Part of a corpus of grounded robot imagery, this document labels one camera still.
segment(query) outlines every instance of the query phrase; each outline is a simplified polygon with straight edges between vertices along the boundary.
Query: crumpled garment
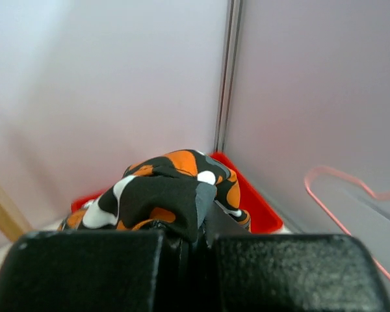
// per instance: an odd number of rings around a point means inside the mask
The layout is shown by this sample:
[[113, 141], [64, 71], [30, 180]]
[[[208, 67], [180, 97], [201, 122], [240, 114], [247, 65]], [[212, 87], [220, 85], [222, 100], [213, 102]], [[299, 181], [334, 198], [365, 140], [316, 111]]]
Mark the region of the crumpled garment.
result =
[[239, 209], [236, 173], [210, 156], [183, 149], [129, 166], [99, 198], [66, 217], [59, 230], [163, 228], [195, 242], [213, 201], [250, 230]]

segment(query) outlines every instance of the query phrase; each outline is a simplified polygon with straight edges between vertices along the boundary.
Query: metal corner post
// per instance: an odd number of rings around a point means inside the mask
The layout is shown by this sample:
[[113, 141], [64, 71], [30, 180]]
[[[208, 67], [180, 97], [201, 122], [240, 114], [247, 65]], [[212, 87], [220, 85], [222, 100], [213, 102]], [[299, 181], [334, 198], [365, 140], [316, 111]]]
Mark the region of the metal corner post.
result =
[[224, 42], [224, 57], [222, 60], [220, 98], [216, 119], [214, 151], [223, 151], [225, 146], [231, 100], [231, 87], [233, 84], [243, 0], [229, 0], [228, 2], [227, 26]]

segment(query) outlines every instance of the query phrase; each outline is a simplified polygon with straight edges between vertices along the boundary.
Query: red plastic bin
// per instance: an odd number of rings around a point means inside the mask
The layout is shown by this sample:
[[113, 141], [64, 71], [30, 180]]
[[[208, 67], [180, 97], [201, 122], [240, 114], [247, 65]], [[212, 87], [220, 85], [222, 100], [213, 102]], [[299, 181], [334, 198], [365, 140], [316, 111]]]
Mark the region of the red plastic bin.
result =
[[[213, 153], [211, 155], [237, 173], [240, 185], [240, 208], [247, 210], [252, 217], [252, 233], [275, 233], [283, 227], [283, 221], [273, 211], [270, 205], [256, 191], [247, 179], [237, 170], [237, 167], [223, 153]], [[80, 209], [88, 200], [94, 200], [107, 189], [100, 190], [93, 194], [78, 198], [71, 204], [71, 211]]]

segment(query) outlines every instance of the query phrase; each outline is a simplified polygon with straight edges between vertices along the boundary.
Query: white panel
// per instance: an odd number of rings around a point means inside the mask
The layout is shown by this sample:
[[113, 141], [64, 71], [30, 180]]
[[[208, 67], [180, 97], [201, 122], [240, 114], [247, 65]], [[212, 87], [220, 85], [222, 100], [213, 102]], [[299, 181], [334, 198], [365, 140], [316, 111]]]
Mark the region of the white panel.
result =
[[[339, 231], [303, 180], [325, 164], [390, 190], [390, 1], [244, 4], [226, 152], [299, 228]], [[390, 222], [369, 207], [390, 203], [314, 189], [390, 271]]]
[[133, 162], [212, 149], [226, 14], [226, 0], [0, 1], [0, 184], [34, 226]]

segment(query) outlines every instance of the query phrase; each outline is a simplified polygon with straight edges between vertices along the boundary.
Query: wooden post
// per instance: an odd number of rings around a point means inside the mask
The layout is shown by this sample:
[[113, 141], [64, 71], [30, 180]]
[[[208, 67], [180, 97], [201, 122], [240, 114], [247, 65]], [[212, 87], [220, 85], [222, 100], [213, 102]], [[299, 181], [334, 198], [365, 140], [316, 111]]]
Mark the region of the wooden post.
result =
[[7, 193], [0, 187], [0, 230], [14, 242], [33, 228], [16, 207]]

